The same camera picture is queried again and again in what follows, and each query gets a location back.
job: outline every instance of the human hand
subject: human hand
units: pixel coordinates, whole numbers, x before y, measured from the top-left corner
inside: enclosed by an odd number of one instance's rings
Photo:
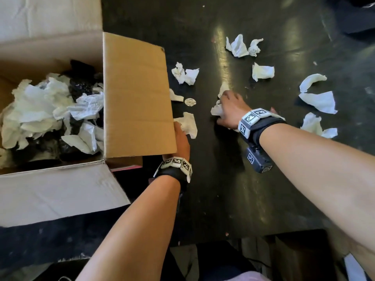
[[[174,133],[176,135],[177,152],[174,154],[163,155],[163,160],[171,157],[181,157],[185,160],[190,160],[190,144],[187,140],[186,134],[181,130],[181,125],[174,122]]]
[[[220,102],[224,114],[218,119],[217,123],[227,128],[237,129],[241,118],[251,110],[243,101],[242,96],[232,91],[225,91],[220,98]]]

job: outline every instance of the pink fabric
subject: pink fabric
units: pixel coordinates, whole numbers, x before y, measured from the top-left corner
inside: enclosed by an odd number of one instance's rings
[[[248,271],[227,281],[270,281],[270,280],[268,278],[265,278],[262,274],[258,272]]]

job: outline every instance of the cardboard box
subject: cardboard box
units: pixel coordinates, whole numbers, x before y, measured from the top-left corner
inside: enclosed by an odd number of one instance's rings
[[[0,170],[0,226],[129,204],[109,166],[141,165],[141,156],[176,151],[164,50],[102,32],[100,0],[6,0],[0,16],[0,110],[22,79],[36,84],[68,70],[71,59],[102,70],[105,86],[103,157],[30,172]]]

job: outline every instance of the person's left arm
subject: person's left arm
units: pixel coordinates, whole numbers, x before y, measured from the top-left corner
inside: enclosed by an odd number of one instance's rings
[[[175,132],[173,156],[189,160],[190,146],[177,122]],[[77,280],[159,281],[179,194],[177,179],[157,177],[115,223]]]

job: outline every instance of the person's right arm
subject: person's right arm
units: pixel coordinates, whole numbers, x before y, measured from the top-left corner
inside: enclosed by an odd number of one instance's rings
[[[237,129],[251,110],[226,91],[218,124]],[[274,124],[260,145],[293,185],[356,241],[375,251],[375,157],[300,130]]]

